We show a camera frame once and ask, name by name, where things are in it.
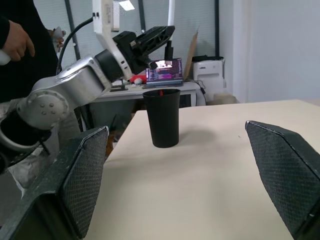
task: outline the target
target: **white printer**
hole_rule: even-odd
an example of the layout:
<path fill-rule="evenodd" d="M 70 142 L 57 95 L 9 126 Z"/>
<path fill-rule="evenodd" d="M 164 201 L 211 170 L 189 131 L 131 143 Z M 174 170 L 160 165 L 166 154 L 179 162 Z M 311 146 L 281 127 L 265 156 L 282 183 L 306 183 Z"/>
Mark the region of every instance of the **white printer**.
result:
<path fill-rule="evenodd" d="M 222 60 L 206 60 L 193 64 L 193 80 L 202 81 L 205 85 L 205 99 L 214 100 L 214 94 L 225 92 L 226 84 L 223 77 Z"/>

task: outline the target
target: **person's hand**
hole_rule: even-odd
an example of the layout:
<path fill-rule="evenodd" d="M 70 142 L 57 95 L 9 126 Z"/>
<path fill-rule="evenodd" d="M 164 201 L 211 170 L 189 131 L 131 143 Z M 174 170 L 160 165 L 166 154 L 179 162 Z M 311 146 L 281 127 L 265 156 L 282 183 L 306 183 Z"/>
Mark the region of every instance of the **person's hand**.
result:
<path fill-rule="evenodd" d="M 65 41 L 63 37 L 66 35 L 66 31 L 62 31 L 62 37 L 58 37 L 54 39 L 54 32 L 55 30 L 48 30 L 50 37 L 54 40 L 56 47 L 58 48 L 58 53 L 61 51 L 61 48 L 64 46 L 63 42 Z"/>
<path fill-rule="evenodd" d="M 12 61 L 20 61 L 25 55 L 26 49 L 32 57 L 35 56 L 35 46 L 29 35 L 18 23 L 10 21 L 10 30 L 2 50 L 9 55 Z"/>

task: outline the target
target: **table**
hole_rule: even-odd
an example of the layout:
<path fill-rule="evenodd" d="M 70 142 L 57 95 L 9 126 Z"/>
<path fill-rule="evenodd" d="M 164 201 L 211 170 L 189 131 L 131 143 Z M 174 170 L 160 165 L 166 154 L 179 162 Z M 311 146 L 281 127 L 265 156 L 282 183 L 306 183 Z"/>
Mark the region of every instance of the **table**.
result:
<path fill-rule="evenodd" d="M 320 108 L 299 100 L 187 107 L 179 144 L 152 145 L 138 111 L 104 165 L 86 240 L 292 240 L 245 131 L 254 120 L 298 132 L 320 152 Z"/>
<path fill-rule="evenodd" d="M 114 91 L 106 92 L 105 94 L 98 97 L 94 103 L 98 102 L 109 102 L 109 101 L 120 101 L 120 100 L 130 100 L 130 99 L 142 99 L 142 94 L 151 90 L 159 88 L 149 88 L 143 89 L 142 86 L 133 87 L 132 85 L 126 85 L 128 90 L 126 91 Z M 190 95 L 191 97 L 191 106 L 195 107 L 197 105 L 197 90 L 200 90 L 200 87 L 195 82 L 185 82 L 183 86 L 175 87 L 166 87 L 166 89 L 179 89 L 181 95 Z"/>

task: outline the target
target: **black sleeve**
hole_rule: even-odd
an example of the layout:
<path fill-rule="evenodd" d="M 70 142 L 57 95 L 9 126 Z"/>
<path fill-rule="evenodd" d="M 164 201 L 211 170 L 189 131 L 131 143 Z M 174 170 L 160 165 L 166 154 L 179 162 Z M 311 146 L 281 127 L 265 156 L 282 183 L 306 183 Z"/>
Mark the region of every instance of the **black sleeve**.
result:
<path fill-rule="evenodd" d="M 2 49 L 7 41 L 10 30 L 10 23 L 7 18 L 0 16 L 0 49 Z"/>

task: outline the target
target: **person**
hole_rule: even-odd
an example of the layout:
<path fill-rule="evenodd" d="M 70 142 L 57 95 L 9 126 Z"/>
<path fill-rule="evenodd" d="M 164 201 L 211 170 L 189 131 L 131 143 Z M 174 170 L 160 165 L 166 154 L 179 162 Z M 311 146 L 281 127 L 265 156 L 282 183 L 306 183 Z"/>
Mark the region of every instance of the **person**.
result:
<path fill-rule="evenodd" d="M 12 111 L 21 98 L 28 96 L 40 79 L 56 75 L 58 58 L 53 46 L 53 31 L 43 25 L 33 0 L 2 0 L 0 3 L 0 49 L 11 61 L 0 66 L 0 118 Z M 62 46 L 63 39 L 55 43 Z M 9 168 L 22 195 L 45 170 L 59 149 L 80 132 L 75 114 L 70 114 L 51 131 L 42 148 Z"/>

